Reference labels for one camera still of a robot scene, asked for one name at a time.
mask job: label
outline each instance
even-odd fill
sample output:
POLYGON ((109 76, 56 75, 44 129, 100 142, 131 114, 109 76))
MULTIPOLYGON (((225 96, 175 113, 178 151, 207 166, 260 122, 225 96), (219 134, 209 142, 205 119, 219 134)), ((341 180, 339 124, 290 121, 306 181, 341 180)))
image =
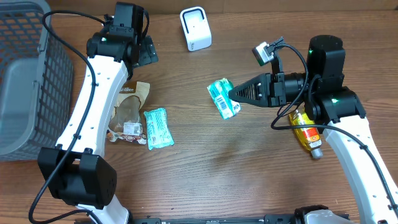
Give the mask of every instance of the label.
POLYGON ((120 89, 120 93, 136 93, 139 82, 126 82, 120 89))
POLYGON ((218 106, 221 108, 221 110, 224 111, 227 109, 226 102, 222 95, 216 97, 216 102, 217 102, 218 106))
POLYGON ((306 128, 303 133, 305 138, 310 142, 319 140, 319 134, 315 128, 306 128))
POLYGON ((322 144, 321 140, 317 140, 317 141, 315 141, 315 142, 310 142, 309 145, 310 145, 310 147, 311 147, 312 149, 314 149, 314 148, 320 146, 321 144, 322 144))
MULTIPOLYGON (((300 114, 298 118, 299 125, 314 124, 312 120, 307 116, 307 114, 300 114)), ((304 137, 309 142, 315 142, 320 139, 318 131, 316 128, 300 128, 304 134, 304 137)))
POLYGON ((157 145, 156 136, 152 136, 150 139, 152 140, 153 145, 157 145))
POLYGON ((123 134, 139 136, 142 133, 142 125, 140 123, 125 122, 123 124, 123 134))

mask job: crumpled snack wrapper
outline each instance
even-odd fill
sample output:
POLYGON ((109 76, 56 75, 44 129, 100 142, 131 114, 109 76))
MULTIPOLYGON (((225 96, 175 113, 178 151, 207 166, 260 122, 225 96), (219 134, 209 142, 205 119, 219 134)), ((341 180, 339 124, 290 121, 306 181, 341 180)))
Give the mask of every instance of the crumpled snack wrapper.
POLYGON ((123 139, 138 144, 147 144, 139 110, 149 94, 149 83, 127 82, 121 88, 113 108, 106 138, 111 142, 123 139))

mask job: cable clip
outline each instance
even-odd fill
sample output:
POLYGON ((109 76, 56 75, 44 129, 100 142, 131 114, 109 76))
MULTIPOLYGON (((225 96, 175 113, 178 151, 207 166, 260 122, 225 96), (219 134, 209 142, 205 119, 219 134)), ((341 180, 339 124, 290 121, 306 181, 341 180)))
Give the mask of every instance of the cable clip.
POLYGON ((74 137, 74 138, 77 138, 77 139, 80 139, 80 138, 81 138, 81 136, 80 136, 80 135, 77 135, 77 134, 73 134, 73 137, 74 137))
POLYGON ((391 205, 388 205, 388 209, 389 209, 389 210, 392 210, 393 208, 394 208, 394 209, 397 209, 397 208, 398 208, 398 205, 397 205, 397 204, 392 205, 392 206, 391 206, 391 205))
POLYGON ((92 213, 93 213, 92 210, 87 211, 87 212, 86 212, 87 217, 90 216, 92 213))
POLYGON ((360 148, 360 149, 369 149, 367 145, 360 146, 359 148, 360 148))

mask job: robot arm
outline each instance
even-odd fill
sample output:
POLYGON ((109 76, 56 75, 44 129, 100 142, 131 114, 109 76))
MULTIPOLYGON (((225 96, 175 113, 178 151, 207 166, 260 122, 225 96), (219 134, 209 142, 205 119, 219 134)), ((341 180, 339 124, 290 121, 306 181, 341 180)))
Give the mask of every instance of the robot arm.
MULTIPOLYGON (((277 54, 282 45, 285 45, 283 38, 271 44, 264 42, 254 48, 252 51, 260 65, 271 62, 272 73, 261 74, 235 87, 229 92, 229 98, 261 107, 304 102, 306 114, 316 123, 312 127, 324 132, 326 141, 343 167, 358 204, 361 222, 398 223, 395 203, 398 201, 397 186, 374 145, 366 112, 359 98, 343 86, 343 42, 330 35, 312 38, 307 62, 303 62, 308 73, 291 74, 282 71, 282 62, 277 54), (307 76, 311 80, 310 85, 306 85, 307 76), (300 93, 306 94, 301 96, 299 102, 295 102, 300 93), (340 131, 328 129, 330 127, 339 128, 340 131), (367 149, 361 149, 354 139, 341 131, 359 139, 367 149)), ((296 223, 347 223, 347 220, 332 214, 323 206, 298 209, 295 216, 300 220, 296 223)))
POLYGON ((331 121, 329 125, 348 131, 368 146, 392 193, 386 194, 381 178, 365 150, 360 149, 358 144, 345 134, 325 129, 323 134, 326 141, 337 155, 353 190, 361 223, 398 223, 388 199, 392 197, 395 202, 398 201, 398 188, 373 142, 368 119, 360 118, 358 115, 348 116, 341 118, 339 123, 331 121))
POLYGON ((37 162, 54 198, 90 211, 95 223, 127 224, 132 215, 114 195, 116 171, 103 159, 106 128, 118 93, 132 77, 133 68, 157 62, 158 58, 151 37, 146 36, 149 16, 142 7, 118 2, 115 17, 105 15, 105 19, 101 32, 87 42, 96 86, 80 135, 75 133, 92 92, 89 66, 67 127, 55 148, 40 150, 37 162), (142 30, 144 16, 147 26, 142 30), (61 158, 65 163, 59 166, 61 158), (53 174, 56 167, 61 167, 60 171, 53 174))

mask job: snack package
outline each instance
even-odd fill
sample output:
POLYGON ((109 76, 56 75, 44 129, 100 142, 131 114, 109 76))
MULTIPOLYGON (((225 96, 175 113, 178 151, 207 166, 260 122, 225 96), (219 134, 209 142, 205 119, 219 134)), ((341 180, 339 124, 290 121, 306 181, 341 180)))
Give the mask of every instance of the snack package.
POLYGON ((127 82, 121 88, 113 108, 106 137, 115 142, 123 139, 138 144, 147 144, 139 110, 149 93, 149 83, 127 82))
POLYGON ((228 92, 233 88, 232 83, 226 78, 217 80, 207 87, 223 119, 231 118, 241 110, 241 105, 228 97, 228 92))
POLYGON ((174 145, 173 137, 167 126, 166 109, 159 108, 150 112, 145 111, 144 116, 147 120, 149 150, 174 145))

